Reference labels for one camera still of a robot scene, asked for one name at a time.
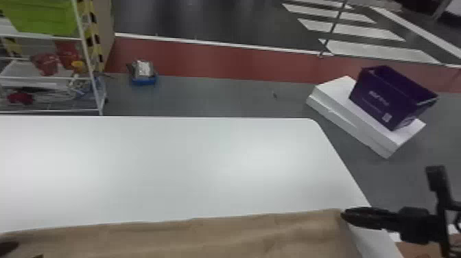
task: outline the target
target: green storage box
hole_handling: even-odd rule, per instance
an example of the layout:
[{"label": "green storage box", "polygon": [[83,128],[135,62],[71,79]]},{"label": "green storage box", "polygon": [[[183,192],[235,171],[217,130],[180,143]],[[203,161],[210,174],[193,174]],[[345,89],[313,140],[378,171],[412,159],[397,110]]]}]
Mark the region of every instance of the green storage box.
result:
[{"label": "green storage box", "polygon": [[[84,2],[77,2],[82,14]],[[71,0],[0,0],[0,8],[20,32],[70,36],[77,28]]]}]

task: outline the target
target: metal shelf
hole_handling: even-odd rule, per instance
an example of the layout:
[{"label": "metal shelf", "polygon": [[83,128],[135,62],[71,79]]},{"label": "metal shelf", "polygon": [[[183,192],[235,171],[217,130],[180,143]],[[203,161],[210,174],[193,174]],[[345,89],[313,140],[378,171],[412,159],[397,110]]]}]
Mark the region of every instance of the metal shelf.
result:
[{"label": "metal shelf", "polygon": [[[104,107],[107,98],[106,85],[103,78],[99,78],[97,87],[97,95],[99,101]],[[72,99],[65,102],[56,103],[34,103],[32,105],[11,104],[8,100],[0,95],[0,114],[9,113],[83,113],[83,112],[99,112],[93,92],[77,99]]]},{"label": "metal shelf", "polygon": [[0,73],[0,85],[2,86],[61,89],[66,86],[63,80],[90,80],[90,78],[75,77],[72,70],[64,69],[61,64],[58,65],[58,72],[53,76],[42,76],[34,64],[20,60],[11,61]]},{"label": "metal shelf", "polygon": [[[84,22],[84,28],[89,26],[89,22]],[[54,36],[49,34],[29,33],[29,32],[18,32],[16,28],[11,24],[7,18],[0,18],[0,37],[4,38],[35,38],[43,40],[72,40],[81,41],[82,39],[78,36],[76,31],[75,36]]]},{"label": "metal shelf", "polygon": [[[98,56],[95,48],[90,53],[87,45],[88,30],[93,29],[90,13],[93,6],[92,0],[68,0],[72,3],[73,14],[77,21],[77,29],[73,36],[54,36],[49,34],[37,34],[18,32],[10,20],[0,18],[0,38],[31,38],[37,40],[65,40],[80,42],[83,60],[88,71],[85,74],[74,74],[72,70],[66,70],[61,64],[58,65],[58,72],[52,76],[42,76],[35,65],[29,61],[28,55],[49,52],[47,44],[28,43],[28,40],[18,40],[14,47],[20,47],[22,51],[7,50],[10,56],[0,56],[0,113],[74,113],[96,111],[103,115],[103,108],[106,99],[106,85],[102,78],[94,75],[98,63]],[[85,5],[83,14],[79,12],[80,4]],[[96,38],[91,34],[91,41],[96,45]],[[10,103],[8,96],[16,93],[27,93],[34,102],[30,105]]]}]

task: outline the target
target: gray floor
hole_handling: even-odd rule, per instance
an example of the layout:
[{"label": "gray floor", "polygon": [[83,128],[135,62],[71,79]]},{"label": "gray floor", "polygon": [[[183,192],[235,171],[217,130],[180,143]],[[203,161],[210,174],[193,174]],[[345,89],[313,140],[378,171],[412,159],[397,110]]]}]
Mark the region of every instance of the gray floor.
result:
[{"label": "gray floor", "polygon": [[461,200],[456,187],[461,183],[461,95],[441,94],[421,117],[426,128],[385,160],[305,105],[313,85],[163,76],[156,86],[133,87],[126,75],[114,76],[106,115],[310,118],[323,128],[373,206],[433,210],[435,197],[424,173],[433,164],[447,166],[453,195]]}]

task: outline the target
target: red floor stripe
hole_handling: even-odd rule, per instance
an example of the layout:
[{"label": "red floor stripe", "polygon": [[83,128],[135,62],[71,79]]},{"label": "red floor stripe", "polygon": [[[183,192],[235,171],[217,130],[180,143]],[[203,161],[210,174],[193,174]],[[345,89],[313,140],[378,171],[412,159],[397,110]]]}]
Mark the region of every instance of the red floor stripe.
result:
[{"label": "red floor stripe", "polygon": [[388,65],[433,90],[461,93],[459,69],[366,58],[324,57],[155,40],[117,38],[106,72],[125,73],[126,63],[150,60],[161,75],[322,83],[362,67]]}]

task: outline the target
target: purple box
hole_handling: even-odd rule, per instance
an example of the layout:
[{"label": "purple box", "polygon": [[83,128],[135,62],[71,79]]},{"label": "purple box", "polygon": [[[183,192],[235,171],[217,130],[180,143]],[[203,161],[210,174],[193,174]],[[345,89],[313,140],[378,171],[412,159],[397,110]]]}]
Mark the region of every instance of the purple box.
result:
[{"label": "purple box", "polygon": [[349,99],[387,129],[411,124],[438,95],[387,66],[364,68]]}]

